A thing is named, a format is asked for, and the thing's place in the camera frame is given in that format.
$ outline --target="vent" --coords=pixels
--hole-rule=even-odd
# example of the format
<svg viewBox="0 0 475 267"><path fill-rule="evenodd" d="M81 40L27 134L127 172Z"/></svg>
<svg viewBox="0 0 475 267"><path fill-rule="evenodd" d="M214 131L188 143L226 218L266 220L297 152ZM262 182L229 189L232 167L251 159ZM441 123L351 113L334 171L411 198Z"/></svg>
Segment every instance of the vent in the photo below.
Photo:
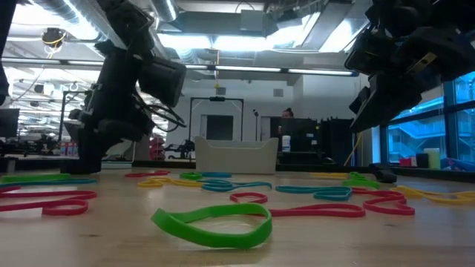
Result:
<svg viewBox="0 0 475 267"><path fill-rule="evenodd" d="M226 95L226 88L216 88L216 95L217 96L225 96Z"/></svg>
<svg viewBox="0 0 475 267"><path fill-rule="evenodd" d="M284 97L284 89L274 89L274 97Z"/></svg>

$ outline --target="wooden table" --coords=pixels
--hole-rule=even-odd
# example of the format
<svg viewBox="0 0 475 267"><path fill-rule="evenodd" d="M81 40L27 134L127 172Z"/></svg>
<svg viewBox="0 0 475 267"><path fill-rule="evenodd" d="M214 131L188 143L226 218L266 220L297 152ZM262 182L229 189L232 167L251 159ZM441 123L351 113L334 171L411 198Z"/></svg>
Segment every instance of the wooden table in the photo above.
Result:
<svg viewBox="0 0 475 267"><path fill-rule="evenodd" d="M134 172L148 171L134 169ZM172 170L171 177L179 171ZM261 247L240 251L210 249L179 240L150 221L157 208L189 211L229 204L229 193L166 185L138 188L129 171L110 170L91 177L98 185L90 210L75 217L41 216L40 210L0 213L2 267L138 267L138 266L474 266L475 207L410 200L416 216L367 212L365 218L280 217ZM275 176L236 175L240 181L270 181L275 185L338 185L306 173ZM398 184L430 191L467 191L473 185L400 177ZM29 188L31 191L71 190L75 186ZM269 196L269 208L291 208L318 202L311 195L284 194L253 188ZM354 196L361 204L368 197ZM2 204L12 200L1 200ZM224 217L194 223L204 229L242 233L258 224L254 217Z"/></svg>

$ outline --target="white plastic container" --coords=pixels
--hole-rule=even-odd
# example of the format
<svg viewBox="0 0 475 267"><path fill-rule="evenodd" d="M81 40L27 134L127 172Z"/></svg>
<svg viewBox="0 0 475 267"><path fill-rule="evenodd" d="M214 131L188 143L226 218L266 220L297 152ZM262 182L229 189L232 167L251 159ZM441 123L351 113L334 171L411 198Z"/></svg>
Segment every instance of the white plastic container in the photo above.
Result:
<svg viewBox="0 0 475 267"><path fill-rule="evenodd" d="M279 139L267 142L237 142L194 138L199 172L274 174Z"/></svg>
<svg viewBox="0 0 475 267"><path fill-rule="evenodd" d="M282 136L282 152L290 152L290 136Z"/></svg>

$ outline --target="window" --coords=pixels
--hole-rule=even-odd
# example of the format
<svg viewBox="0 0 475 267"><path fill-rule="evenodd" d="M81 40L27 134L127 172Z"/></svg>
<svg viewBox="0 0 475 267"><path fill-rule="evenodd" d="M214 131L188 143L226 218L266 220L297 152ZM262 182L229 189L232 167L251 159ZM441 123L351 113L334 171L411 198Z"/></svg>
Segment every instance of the window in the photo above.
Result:
<svg viewBox="0 0 475 267"><path fill-rule="evenodd" d="M457 112L459 159L475 162L475 109Z"/></svg>
<svg viewBox="0 0 475 267"><path fill-rule="evenodd" d="M390 162L423 153L424 148L439 148L441 158L447 157L444 116L390 125L387 132Z"/></svg>
<svg viewBox="0 0 475 267"><path fill-rule="evenodd" d="M434 88L422 93L422 101L415 107L402 111L394 119L400 119L407 116L424 113L427 111L434 111L444 107L444 94L442 88Z"/></svg>
<svg viewBox="0 0 475 267"><path fill-rule="evenodd" d="M475 100L475 72L457 78L455 82L455 94L457 104Z"/></svg>

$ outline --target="rubber band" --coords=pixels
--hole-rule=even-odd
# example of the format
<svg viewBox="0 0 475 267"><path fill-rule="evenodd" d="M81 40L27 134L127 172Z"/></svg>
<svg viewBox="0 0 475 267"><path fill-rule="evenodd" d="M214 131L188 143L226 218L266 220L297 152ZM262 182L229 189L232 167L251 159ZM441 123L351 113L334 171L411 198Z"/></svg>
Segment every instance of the rubber band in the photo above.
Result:
<svg viewBox="0 0 475 267"><path fill-rule="evenodd" d="M129 178L155 177L155 176L162 176L162 175L165 176L169 174L170 174L170 171L158 170L158 171L154 171L153 173L126 174L125 177L129 177Z"/></svg>
<svg viewBox="0 0 475 267"><path fill-rule="evenodd" d="M44 182L9 182L0 185L0 188L7 188L11 186L29 186L29 185L86 185L90 183L96 183L96 179L64 179L56 181L44 181Z"/></svg>
<svg viewBox="0 0 475 267"><path fill-rule="evenodd" d="M364 186L374 189L379 189L380 186L379 182L368 180L366 177L357 172L350 173L350 178L348 180L343 181L341 185L349 187Z"/></svg>
<svg viewBox="0 0 475 267"><path fill-rule="evenodd" d="M352 195L352 189L344 186L335 187L312 187L312 186L291 186L279 185L275 190L291 194L313 194L317 200L346 201Z"/></svg>
<svg viewBox="0 0 475 267"><path fill-rule="evenodd" d="M42 214L51 216L72 216L85 213L89 204L85 200L90 200L97 197L94 191L53 191L53 192L35 192L35 193L8 193L21 189L20 186L11 186L7 188L0 188L0 198L22 198L22 197L57 197L70 196L63 200L32 202L12 205L0 205L0 212L2 211L19 211L31 208L42 208ZM75 205L77 208L59 208L62 206Z"/></svg>
<svg viewBox="0 0 475 267"><path fill-rule="evenodd" d="M171 183L172 185L179 185L185 187L201 187L201 182L193 182L193 181L183 181L178 179L171 179L168 177L156 177L156 178L148 178L145 182L139 182L137 184L138 187L141 188L161 188L166 183Z"/></svg>
<svg viewBox="0 0 475 267"><path fill-rule="evenodd" d="M255 186L267 186L272 189L272 183L270 182L230 182L221 179L205 179L198 180L202 182L202 189L214 192L229 192L237 188L247 188Z"/></svg>
<svg viewBox="0 0 475 267"><path fill-rule="evenodd" d="M188 224L209 217L240 214L260 214L266 219L255 230L245 234L215 233ZM272 215L262 205L254 203L216 205L183 213L168 213L159 208L151 220L175 237L212 248L252 248L265 242L272 233Z"/></svg>
<svg viewBox="0 0 475 267"><path fill-rule="evenodd" d="M249 202L264 204L267 202L265 194L256 192L236 193L229 196L233 202L239 203L241 197L256 197L256 200ZM269 209L273 217L288 217L288 216L331 216L331 217L347 217L356 218L364 217L366 214L364 209L358 205L353 204L316 204L307 205L297 208L288 209Z"/></svg>
<svg viewBox="0 0 475 267"><path fill-rule="evenodd" d="M35 175L5 175L1 177L1 183L8 182L44 182L70 179L70 174L35 174Z"/></svg>
<svg viewBox="0 0 475 267"><path fill-rule="evenodd" d="M406 198L404 194L395 191L370 191L364 188L353 188L354 194L368 194L377 196L379 198L374 200L367 200L363 203L363 208L382 214L395 215L414 215L416 211L414 208L406 205ZM376 204L382 202L393 202L396 208L381 207Z"/></svg>
<svg viewBox="0 0 475 267"><path fill-rule="evenodd" d="M444 204L470 204L475 202L475 191L465 191L457 193L438 193L419 190L415 188L409 188L404 185L398 185L396 188L392 188L391 191L399 192L404 194L406 197L412 198L426 198L430 201L444 203ZM444 197L455 197L455 199L444 198L444 197L433 197L433 196L444 196Z"/></svg>
<svg viewBox="0 0 475 267"><path fill-rule="evenodd" d="M201 173L203 177L214 177L214 178L231 178L232 174L230 173L216 173L216 172L205 172Z"/></svg>
<svg viewBox="0 0 475 267"><path fill-rule="evenodd" d="M183 179L190 179L190 180L198 180L203 178L203 175L195 172L189 172L189 173L181 173L180 178Z"/></svg>

